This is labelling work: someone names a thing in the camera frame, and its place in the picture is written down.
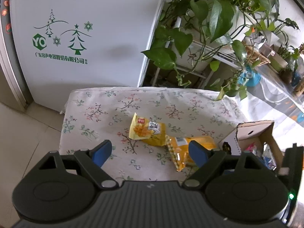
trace yellow snack package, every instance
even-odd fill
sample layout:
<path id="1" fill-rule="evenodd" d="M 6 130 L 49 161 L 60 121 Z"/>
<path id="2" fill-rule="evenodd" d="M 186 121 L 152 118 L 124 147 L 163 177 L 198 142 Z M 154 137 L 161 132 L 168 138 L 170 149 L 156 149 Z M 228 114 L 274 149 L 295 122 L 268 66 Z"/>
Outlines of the yellow snack package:
<path id="1" fill-rule="evenodd" d="M 130 139 L 142 140 L 151 146 L 165 146 L 165 136 L 166 126 L 164 123 L 152 122 L 148 118 L 134 114 L 129 130 Z"/>
<path id="2" fill-rule="evenodd" d="M 188 146 L 192 140 L 200 143 L 204 148 L 208 150 L 217 148 L 216 144 L 213 141 L 213 138 L 207 135 L 187 138 L 177 138 L 166 135 L 166 144 L 177 171 L 181 171 L 186 166 L 195 165 L 188 152 Z"/>

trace brown pot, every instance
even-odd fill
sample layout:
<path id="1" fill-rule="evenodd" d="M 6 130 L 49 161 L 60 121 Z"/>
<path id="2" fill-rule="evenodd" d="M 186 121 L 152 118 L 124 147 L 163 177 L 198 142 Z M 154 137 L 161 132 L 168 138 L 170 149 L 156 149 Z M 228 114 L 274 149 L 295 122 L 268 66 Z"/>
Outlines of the brown pot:
<path id="1" fill-rule="evenodd" d="M 286 84 L 289 85 L 292 82 L 292 70 L 284 69 L 279 73 L 279 77 Z"/>

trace red label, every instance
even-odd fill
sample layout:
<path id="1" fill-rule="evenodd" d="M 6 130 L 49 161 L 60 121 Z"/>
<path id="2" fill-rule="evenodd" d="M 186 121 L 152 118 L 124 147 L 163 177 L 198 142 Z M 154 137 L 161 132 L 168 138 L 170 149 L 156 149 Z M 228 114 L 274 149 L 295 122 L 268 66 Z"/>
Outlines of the red label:
<path id="1" fill-rule="evenodd" d="M 139 118 L 139 119 L 137 119 L 137 122 L 138 123 L 145 123 L 145 119 L 144 118 Z"/>

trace white cloth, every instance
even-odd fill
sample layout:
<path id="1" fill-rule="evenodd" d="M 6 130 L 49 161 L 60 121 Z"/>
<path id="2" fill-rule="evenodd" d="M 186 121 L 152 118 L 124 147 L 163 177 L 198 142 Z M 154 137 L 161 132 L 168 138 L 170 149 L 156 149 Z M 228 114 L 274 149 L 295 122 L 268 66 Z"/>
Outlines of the white cloth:
<path id="1" fill-rule="evenodd" d="M 166 147 L 128 138 L 134 112 L 166 125 L 175 137 L 210 135 L 218 143 L 245 121 L 232 98 L 214 101 L 218 92 L 157 87 L 105 87 L 75 90 L 66 104 L 60 154 L 92 149 L 109 139 L 111 157 L 102 169 L 122 180 L 179 180 L 195 167 L 177 172 Z"/>

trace cardboard box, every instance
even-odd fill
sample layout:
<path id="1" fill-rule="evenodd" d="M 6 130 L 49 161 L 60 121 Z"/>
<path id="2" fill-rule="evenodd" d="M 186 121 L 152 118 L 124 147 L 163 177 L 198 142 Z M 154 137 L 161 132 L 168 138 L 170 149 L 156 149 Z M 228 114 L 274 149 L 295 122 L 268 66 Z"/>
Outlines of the cardboard box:
<path id="1" fill-rule="evenodd" d="M 252 143 L 263 153 L 264 143 L 267 143 L 277 164 L 276 170 L 279 170 L 283 154 L 272 136 L 274 123 L 274 121 L 240 123 L 219 143 L 219 147 L 221 150 L 223 146 L 230 147 L 231 155 L 240 155 Z"/>

